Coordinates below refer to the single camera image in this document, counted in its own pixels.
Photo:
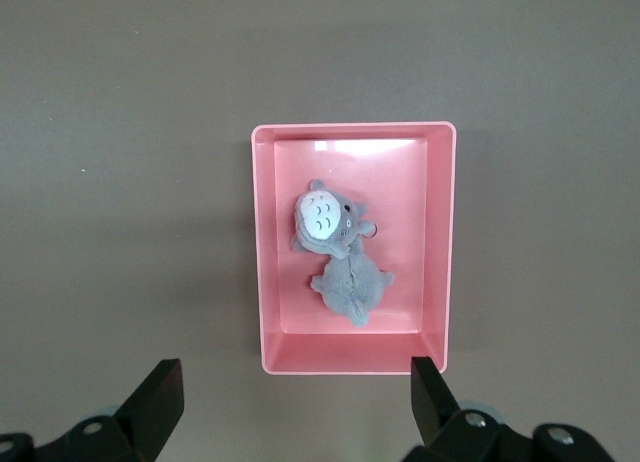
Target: screw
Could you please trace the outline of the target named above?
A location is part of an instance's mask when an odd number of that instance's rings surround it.
[[[551,438],[560,444],[571,445],[574,442],[571,434],[562,427],[551,427],[548,432]]]
[[[487,426],[487,421],[484,420],[484,417],[477,412],[469,412],[464,416],[464,418],[466,419],[467,424],[478,427],[479,429]]]
[[[84,429],[82,429],[82,433],[84,435],[91,435],[99,432],[100,429],[102,429],[102,424],[100,422],[91,422],[90,424],[84,426]]]
[[[10,440],[0,442],[0,454],[9,452],[11,449],[13,449],[13,442],[11,442]]]

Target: gray floor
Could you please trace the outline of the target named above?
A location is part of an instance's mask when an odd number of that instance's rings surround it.
[[[459,131],[446,380],[640,456],[640,0],[0,0],[0,433],[44,443],[161,358],[161,461],[395,461],[406,377],[259,361],[260,123]]]

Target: rectangular container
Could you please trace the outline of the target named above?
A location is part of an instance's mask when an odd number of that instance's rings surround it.
[[[447,364],[455,176],[448,122],[262,125],[251,137],[262,365],[270,374],[409,374]],[[329,257],[291,250],[312,179],[364,202],[365,251],[395,274],[362,328],[309,287]]]

